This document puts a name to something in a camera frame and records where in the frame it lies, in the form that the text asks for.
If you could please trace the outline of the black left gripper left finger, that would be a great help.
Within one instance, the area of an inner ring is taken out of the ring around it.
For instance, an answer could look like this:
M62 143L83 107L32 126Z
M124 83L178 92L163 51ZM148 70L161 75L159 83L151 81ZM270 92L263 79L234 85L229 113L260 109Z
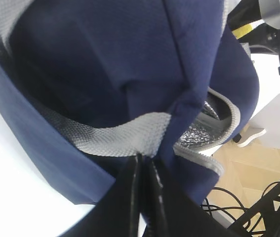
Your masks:
M140 156L131 156L111 189L81 221L83 237L138 236L139 178Z

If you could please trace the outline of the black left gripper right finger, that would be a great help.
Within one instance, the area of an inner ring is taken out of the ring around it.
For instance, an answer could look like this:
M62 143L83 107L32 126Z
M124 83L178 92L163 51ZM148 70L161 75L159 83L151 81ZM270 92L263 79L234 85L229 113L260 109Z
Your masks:
M145 237L227 237L229 232L190 200L160 160L144 158Z

